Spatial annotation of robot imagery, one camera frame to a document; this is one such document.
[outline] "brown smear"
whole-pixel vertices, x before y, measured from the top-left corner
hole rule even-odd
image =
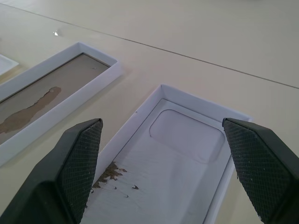
[[[49,91],[36,101],[32,106],[26,109],[13,113],[0,124],[0,134],[9,133],[19,130],[28,124],[33,116],[42,110],[46,105],[52,102],[56,96],[61,92],[61,88],[55,86],[49,89]]]
[[[118,168],[115,162],[113,161],[105,170],[105,172],[99,177],[99,179],[96,181],[96,183],[93,185],[94,188],[101,188],[100,187],[100,182],[102,183],[107,183],[108,178],[110,177],[110,180],[117,180],[116,177],[122,176],[122,173],[119,173],[118,171],[121,172],[127,172],[125,169]]]

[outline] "white box tray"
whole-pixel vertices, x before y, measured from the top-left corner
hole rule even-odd
[[[120,63],[113,57],[89,47],[83,43],[76,43],[67,49],[55,54],[33,68],[19,74],[13,79],[0,85],[0,102],[42,78],[54,69],[67,63],[82,53],[103,62],[109,68],[70,95],[60,104],[49,110],[36,121],[19,131],[16,135],[0,145],[0,166],[13,158],[38,137],[47,132],[55,124],[76,110],[88,99],[112,83],[122,74]]]
[[[214,223],[234,168],[225,117],[251,120],[161,85],[100,152],[81,223]],[[117,180],[97,182],[112,161]]]

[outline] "brown residue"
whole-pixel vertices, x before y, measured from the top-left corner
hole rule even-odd
[[[51,103],[60,92],[61,88],[55,86],[49,89],[49,91],[38,101],[36,101],[32,106],[10,115],[4,120],[2,124],[0,124],[0,134],[9,133],[23,128],[31,121],[31,119],[37,112]]]
[[[125,169],[118,168],[115,162],[113,161],[105,170],[105,172],[99,177],[96,183],[93,185],[93,188],[100,188],[100,182],[107,183],[108,180],[117,180],[116,177],[122,176],[121,172],[127,172]]]

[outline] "beige tabletop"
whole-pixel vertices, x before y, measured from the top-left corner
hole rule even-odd
[[[88,119],[102,118],[102,149],[161,83],[252,116],[256,123],[271,128],[299,155],[299,90],[296,88],[4,5],[0,5],[0,30],[0,54],[20,63],[1,77],[0,83],[77,41],[117,58],[125,71],[122,77],[0,168],[0,213],[64,130]],[[288,72],[284,75],[294,76]],[[216,223],[261,223],[236,173]]]

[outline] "small white object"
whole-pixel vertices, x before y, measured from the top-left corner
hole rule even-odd
[[[0,166],[112,83],[122,74],[122,69],[119,61],[115,58],[78,42],[15,78],[0,84],[0,101],[2,101],[82,53],[86,53],[107,64],[109,68],[12,138],[2,143],[0,145]]]
[[[5,72],[11,70],[15,66],[17,66],[19,63],[9,59],[8,57],[5,57],[3,55],[0,55],[0,76],[4,74]]]
[[[234,170],[221,125],[225,117],[251,120],[159,86],[99,153],[94,183],[113,160],[126,172],[105,185],[119,192],[100,188],[90,194],[81,223],[213,224]]]

